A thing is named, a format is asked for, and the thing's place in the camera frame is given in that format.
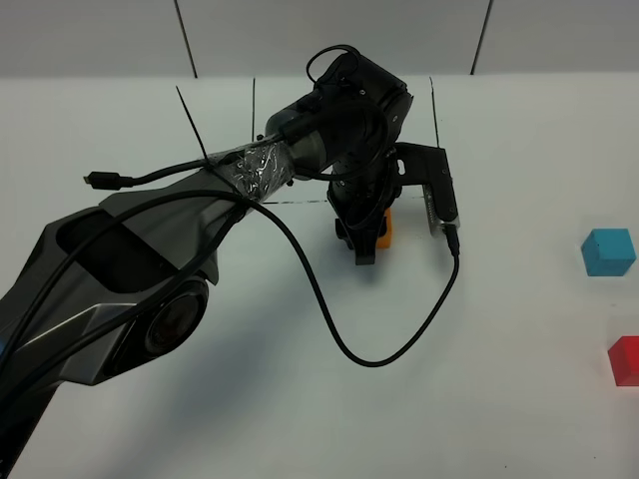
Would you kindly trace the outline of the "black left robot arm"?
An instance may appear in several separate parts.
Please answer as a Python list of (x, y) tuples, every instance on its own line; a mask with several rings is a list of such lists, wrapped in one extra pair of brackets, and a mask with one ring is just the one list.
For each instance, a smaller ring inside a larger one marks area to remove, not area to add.
[(179, 347), (219, 279), (231, 228), (296, 180), (327, 185), (359, 265), (389, 236), (406, 84), (340, 45), (311, 92), (244, 146), (139, 178), (94, 172), (96, 207), (46, 225), (1, 300), (1, 472), (65, 382), (95, 385)]

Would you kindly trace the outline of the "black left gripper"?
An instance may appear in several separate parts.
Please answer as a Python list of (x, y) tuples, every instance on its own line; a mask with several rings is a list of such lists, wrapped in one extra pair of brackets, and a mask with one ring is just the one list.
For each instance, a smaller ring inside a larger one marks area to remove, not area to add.
[(377, 241), (384, 235), (384, 211), (401, 193), (397, 173), (394, 149), (389, 149), (361, 176), (328, 184), (335, 235), (354, 250), (356, 265), (375, 263)]

